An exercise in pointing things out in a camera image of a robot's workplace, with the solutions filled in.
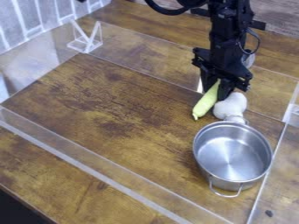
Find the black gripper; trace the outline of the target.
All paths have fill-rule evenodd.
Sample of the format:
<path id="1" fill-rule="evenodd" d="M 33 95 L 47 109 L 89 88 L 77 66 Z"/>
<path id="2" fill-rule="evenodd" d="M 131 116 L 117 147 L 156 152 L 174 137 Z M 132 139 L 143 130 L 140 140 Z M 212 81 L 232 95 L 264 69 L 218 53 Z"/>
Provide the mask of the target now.
<path id="1" fill-rule="evenodd" d="M 220 71 L 232 72 L 235 66 L 243 55 L 254 54 L 248 49 L 244 49 L 247 36 L 234 35 L 231 33 L 219 34 L 216 31 L 210 32 L 210 49 L 195 47 L 192 49 L 194 59 L 203 58 L 215 68 L 200 69 L 200 79 L 203 91 L 208 92 L 212 85 L 220 77 Z M 235 82 L 228 79 L 222 79 L 218 90 L 218 100 L 224 101 L 230 93 L 235 89 Z"/>

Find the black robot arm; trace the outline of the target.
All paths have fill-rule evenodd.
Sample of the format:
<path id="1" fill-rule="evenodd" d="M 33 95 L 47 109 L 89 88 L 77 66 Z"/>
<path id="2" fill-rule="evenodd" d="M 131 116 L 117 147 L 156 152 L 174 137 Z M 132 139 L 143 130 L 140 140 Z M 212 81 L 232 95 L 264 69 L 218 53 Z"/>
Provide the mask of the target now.
<path id="1" fill-rule="evenodd" d="M 228 98 L 235 88 L 247 92 L 252 73 L 246 61 L 256 50 L 246 48 L 254 11 L 248 0 L 210 0 L 210 49 L 195 47 L 191 63 L 200 69 L 203 90 L 219 81 L 218 100 Z"/>

